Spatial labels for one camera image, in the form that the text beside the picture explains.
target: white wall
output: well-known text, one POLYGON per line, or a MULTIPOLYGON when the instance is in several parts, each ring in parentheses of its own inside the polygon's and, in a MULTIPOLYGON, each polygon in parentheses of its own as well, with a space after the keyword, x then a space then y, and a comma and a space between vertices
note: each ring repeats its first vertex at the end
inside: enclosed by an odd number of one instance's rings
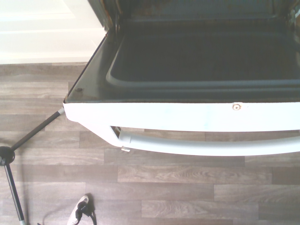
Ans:
POLYGON ((87 0, 0 0, 0 64, 85 62, 104 35, 87 0))

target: black stand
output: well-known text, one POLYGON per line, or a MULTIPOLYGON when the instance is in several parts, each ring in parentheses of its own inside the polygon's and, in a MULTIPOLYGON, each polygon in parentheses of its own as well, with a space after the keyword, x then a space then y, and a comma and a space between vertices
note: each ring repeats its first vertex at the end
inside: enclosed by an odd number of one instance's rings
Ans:
POLYGON ((61 108, 36 128, 34 128, 30 133, 28 133, 24 138, 19 140, 16 144, 14 144, 11 148, 10 147, 0 147, 0 166, 4 166, 7 180, 9 183, 10 191, 13 196, 13 200, 15 203, 15 209, 17 211, 19 221, 21 225, 26 225, 22 207, 20 204, 19 196, 17 193, 17 189, 15 188, 15 182, 13 174, 11 173, 10 165, 15 159, 15 150, 19 148, 21 145, 26 143, 30 138, 36 135, 39 131, 41 131, 44 127, 46 127, 49 123, 55 120, 57 117, 64 113, 64 108, 61 108))

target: oven door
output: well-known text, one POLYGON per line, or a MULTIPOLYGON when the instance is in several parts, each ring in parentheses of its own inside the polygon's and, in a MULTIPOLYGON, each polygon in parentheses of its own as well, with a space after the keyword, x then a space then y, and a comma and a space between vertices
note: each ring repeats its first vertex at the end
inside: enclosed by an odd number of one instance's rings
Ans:
POLYGON ((133 16, 124 30, 108 31, 65 99, 70 120, 123 149, 206 156, 299 151, 299 137, 196 142, 122 130, 300 129, 299 36, 282 18, 259 13, 231 22, 152 19, 133 16))

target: gray wood plank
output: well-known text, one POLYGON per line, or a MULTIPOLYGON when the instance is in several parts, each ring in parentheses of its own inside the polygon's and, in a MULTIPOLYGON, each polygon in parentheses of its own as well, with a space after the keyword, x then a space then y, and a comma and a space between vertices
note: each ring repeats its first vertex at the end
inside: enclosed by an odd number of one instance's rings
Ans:
POLYGON ((260 220, 298 220, 300 223, 300 204, 260 203, 260 220))
POLYGON ((1 98, 64 98, 67 82, 0 82, 1 98))
POLYGON ((87 183, 86 191, 97 199, 213 201, 212 184, 87 183))
POLYGON ((45 119, 44 115, 0 115, 0 131, 29 132, 45 119))
POLYGON ((300 167, 273 167, 273 184, 300 184, 300 167))
POLYGON ((145 135, 151 137, 167 138, 174 140, 186 141, 205 141, 204 132, 191 132, 191 131, 166 131, 166 130, 150 130, 145 129, 145 135))
POLYGON ((233 225, 231 219, 132 218, 128 225, 233 225))
POLYGON ((105 149, 105 164, 108 165, 197 165, 217 167, 243 167, 244 157, 210 157, 166 154, 153 151, 105 149))
MULTIPOLYGON (((17 165, 15 165, 14 163, 10 164, 10 169, 11 169, 11 172, 12 172, 14 178, 16 178, 17 177, 17 165)), ((2 166, 0 167, 0 184, 8 185, 8 179, 6 177, 5 169, 2 166)))
POLYGON ((298 130, 271 132, 206 132, 207 142, 242 142, 300 136, 298 130))
POLYGON ((140 218, 141 201, 95 200, 96 216, 101 218, 140 218))
POLYGON ((117 167, 113 165, 18 165, 17 181, 39 182, 116 182, 117 167))
POLYGON ((245 166, 269 166, 269 167, 294 167, 300 166, 300 152, 266 155, 246 156, 245 166))
MULTIPOLYGON (((0 144, 12 146, 28 132, 0 131, 0 144)), ((79 132, 43 131, 29 139, 21 148, 78 148, 79 132)))
POLYGON ((142 217, 258 219, 258 204, 201 201, 142 201, 142 217))
POLYGON ((97 220, 97 225, 128 225, 128 219, 127 218, 100 218, 97 220))
POLYGON ((118 148, 107 143, 91 131, 80 131, 80 148, 118 148))
POLYGON ((68 120, 67 116, 63 114, 46 126, 45 131, 88 131, 88 129, 79 123, 68 120))
POLYGON ((84 67, 49 63, 0 65, 0 82, 74 82, 84 67))
MULTIPOLYGON (((15 182, 19 198, 32 199, 72 199, 85 194, 84 182, 15 182)), ((0 185, 1 198, 11 199, 8 184, 0 185)))
MULTIPOLYGON (((1 216, 1 225, 19 225, 17 214, 15 212, 15 206, 12 199, 4 199, 6 208, 5 216, 1 216)), ((76 206, 78 199, 48 199, 39 200, 34 199, 29 201, 30 212, 30 224, 46 224, 46 225, 66 225, 69 216, 76 206)), ((128 209, 129 213, 134 213, 133 203, 124 203, 124 206, 131 207, 128 209)), ((98 225, 128 225, 128 219, 126 217, 104 217, 105 215, 97 208, 95 210, 98 225)), ((141 214, 141 203, 139 202, 139 215, 141 214)), ((90 217, 83 216, 80 225, 91 225, 92 221, 90 217)))
POLYGON ((3 200, 0 199, 0 216, 3 215, 3 200))
POLYGON ((234 219, 233 225, 299 225, 296 221, 287 220, 244 220, 234 219))
POLYGON ((197 166, 118 166, 118 182, 271 184, 269 168, 197 166))
POLYGON ((103 149, 23 148, 15 152, 14 165, 103 165, 103 149))
MULTIPOLYGON (((43 223, 49 224, 52 221, 62 221, 67 224, 68 218, 71 215, 73 208, 76 206, 79 199, 20 199, 24 215, 28 212, 30 224, 43 223)), ((5 207, 3 213, 6 216, 12 216, 18 221, 15 211, 15 205, 12 199, 3 199, 5 207)))
POLYGON ((62 107, 63 98, 0 99, 0 114, 49 114, 62 107))
POLYGON ((215 201, 300 203, 300 185, 215 185, 215 201))

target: metal pole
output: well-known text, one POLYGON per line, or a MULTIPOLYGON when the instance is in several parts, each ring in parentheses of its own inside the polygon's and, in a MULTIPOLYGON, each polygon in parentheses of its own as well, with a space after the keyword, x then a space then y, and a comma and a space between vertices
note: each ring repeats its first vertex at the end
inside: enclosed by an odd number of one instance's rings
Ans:
POLYGON ((13 174, 11 173, 10 165, 8 164, 4 167, 5 167, 5 172, 6 172, 7 180, 9 183, 10 191, 13 196, 14 203, 15 203, 15 209, 17 210, 17 214, 19 217, 20 225, 26 225, 22 207, 21 207, 20 200, 19 200, 19 196, 17 193, 17 189, 15 188, 14 177, 13 177, 13 174))
POLYGON ((30 138, 32 138, 34 135, 36 135, 40 130, 42 130, 44 127, 46 127, 49 123, 51 123, 57 117, 59 117, 60 115, 62 115, 64 112, 65 112, 64 108, 59 109, 56 113, 54 113, 52 116, 50 116, 44 122, 42 122, 40 125, 38 125, 36 128, 34 128, 32 131, 30 131, 24 138, 22 138, 16 144, 14 144, 10 149, 12 151, 15 151, 22 144, 24 144, 25 142, 27 142, 30 138))

